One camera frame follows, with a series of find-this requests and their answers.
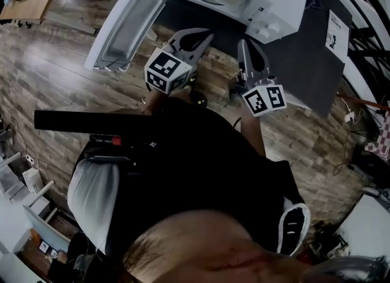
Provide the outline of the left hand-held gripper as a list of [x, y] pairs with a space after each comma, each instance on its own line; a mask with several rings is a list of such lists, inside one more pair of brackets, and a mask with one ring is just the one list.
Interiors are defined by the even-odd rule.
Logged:
[[185, 86], [198, 59], [210, 45], [210, 29], [191, 28], [175, 33], [163, 48], [156, 48], [144, 67], [147, 85], [165, 94]]

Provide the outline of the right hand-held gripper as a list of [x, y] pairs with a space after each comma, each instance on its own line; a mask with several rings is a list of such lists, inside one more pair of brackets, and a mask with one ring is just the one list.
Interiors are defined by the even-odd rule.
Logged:
[[[248, 77], [254, 72], [270, 74], [269, 59], [259, 45], [249, 39], [238, 43], [239, 68]], [[260, 117], [275, 111], [284, 110], [287, 101], [282, 85], [277, 84], [273, 75], [262, 77], [254, 83], [245, 76], [238, 75], [234, 81], [234, 92], [241, 96], [253, 117]]]

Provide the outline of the person's left forearm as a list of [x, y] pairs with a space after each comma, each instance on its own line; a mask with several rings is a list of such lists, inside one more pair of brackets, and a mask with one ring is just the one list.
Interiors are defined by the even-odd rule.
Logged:
[[142, 99], [140, 104], [140, 110], [143, 115], [151, 116], [154, 113], [159, 112], [168, 99], [169, 95], [157, 90], [152, 89]]

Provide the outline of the person's right forearm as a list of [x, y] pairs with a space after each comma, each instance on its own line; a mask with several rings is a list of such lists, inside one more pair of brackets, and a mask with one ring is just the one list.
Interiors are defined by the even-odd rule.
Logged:
[[241, 107], [241, 134], [260, 156], [266, 157], [260, 118], [254, 117], [245, 105]]

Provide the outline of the dark grey table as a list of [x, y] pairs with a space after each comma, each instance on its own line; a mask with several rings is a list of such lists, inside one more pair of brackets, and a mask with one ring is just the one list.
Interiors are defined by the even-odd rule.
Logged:
[[167, 5], [161, 21], [179, 30], [210, 29], [214, 37], [209, 46], [229, 55], [237, 54], [242, 39], [256, 42], [287, 91], [316, 114], [326, 116], [344, 70], [344, 63], [325, 47], [330, 10], [344, 24], [351, 23], [350, 13], [339, 1], [306, 0], [298, 31], [266, 44], [248, 35], [244, 24], [197, 4], [185, 6], [183, 15], [176, 19]]

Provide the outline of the person's left leg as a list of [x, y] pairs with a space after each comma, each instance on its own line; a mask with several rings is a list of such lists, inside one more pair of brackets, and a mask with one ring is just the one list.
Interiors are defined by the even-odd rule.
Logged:
[[191, 102], [191, 97], [190, 97], [191, 91], [192, 91], [192, 87], [190, 85], [186, 85], [178, 92], [178, 98], [186, 102]]

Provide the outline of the white printed paper sheet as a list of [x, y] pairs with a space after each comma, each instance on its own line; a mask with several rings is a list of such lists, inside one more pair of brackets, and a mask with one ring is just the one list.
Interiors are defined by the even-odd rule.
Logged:
[[325, 47], [342, 63], [346, 63], [349, 49], [349, 28], [330, 10]]

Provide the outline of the black metal railing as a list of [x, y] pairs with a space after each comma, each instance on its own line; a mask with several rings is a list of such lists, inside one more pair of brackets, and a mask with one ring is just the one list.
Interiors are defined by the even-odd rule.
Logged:
[[348, 1], [353, 14], [353, 62], [373, 93], [390, 95], [390, 0]]

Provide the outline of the wooden coat rack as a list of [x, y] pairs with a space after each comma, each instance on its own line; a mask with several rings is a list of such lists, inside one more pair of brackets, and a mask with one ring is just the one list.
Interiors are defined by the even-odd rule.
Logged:
[[378, 109], [381, 109], [383, 111], [390, 111], [390, 107], [388, 107], [388, 106], [384, 106], [384, 105], [381, 105], [379, 103], [371, 102], [371, 101], [368, 101], [368, 100], [363, 100], [363, 99], [350, 97], [350, 96], [347, 96], [345, 94], [337, 93], [336, 97], [339, 97], [340, 99], [344, 99], [344, 100], [349, 100], [349, 101], [351, 101], [353, 103], [357, 103], [357, 104], [362, 104], [362, 105], [378, 108]]

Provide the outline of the person's black and white top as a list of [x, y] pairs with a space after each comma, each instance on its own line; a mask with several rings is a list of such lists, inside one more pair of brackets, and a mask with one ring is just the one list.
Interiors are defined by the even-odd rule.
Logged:
[[289, 163], [259, 155], [214, 111], [168, 99], [130, 156], [105, 163], [81, 156], [69, 184], [69, 209], [105, 253], [189, 211], [230, 215], [263, 248], [285, 255], [308, 232], [310, 211]]

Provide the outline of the black mounted phone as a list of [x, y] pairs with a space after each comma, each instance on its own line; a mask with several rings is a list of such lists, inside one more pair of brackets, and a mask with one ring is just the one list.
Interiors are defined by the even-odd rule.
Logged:
[[149, 131], [155, 119], [151, 116], [121, 113], [36, 110], [37, 130], [85, 133], [91, 135], [127, 135]]

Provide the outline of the checkered tablecloth table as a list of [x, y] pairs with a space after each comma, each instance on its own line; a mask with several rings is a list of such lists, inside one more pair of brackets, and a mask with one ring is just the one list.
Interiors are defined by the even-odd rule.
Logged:
[[365, 146], [365, 151], [377, 155], [384, 161], [390, 157], [390, 116], [386, 115], [384, 125], [376, 142], [370, 142]]

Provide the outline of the light wooden desk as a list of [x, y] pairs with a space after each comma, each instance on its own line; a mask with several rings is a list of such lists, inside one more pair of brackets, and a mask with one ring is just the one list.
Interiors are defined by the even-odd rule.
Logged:
[[53, 0], [12, 1], [3, 7], [0, 12], [0, 20], [11, 19], [28, 23], [53, 21], [91, 35], [95, 34], [95, 28], [50, 11], [49, 7], [52, 4], [52, 1]]

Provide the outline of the white table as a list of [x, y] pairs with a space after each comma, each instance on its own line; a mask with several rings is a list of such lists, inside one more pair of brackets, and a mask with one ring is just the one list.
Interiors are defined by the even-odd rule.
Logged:
[[362, 194], [336, 233], [352, 256], [384, 256], [390, 264], [390, 204]]

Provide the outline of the black backpack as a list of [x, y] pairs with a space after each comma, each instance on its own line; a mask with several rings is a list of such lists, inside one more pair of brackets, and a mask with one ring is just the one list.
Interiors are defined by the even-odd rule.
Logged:
[[97, 249], [84, 232], [71, 239], [67, 252], [57, 251], [48, 271], [50, 283], [98, 283], [102, 263]]

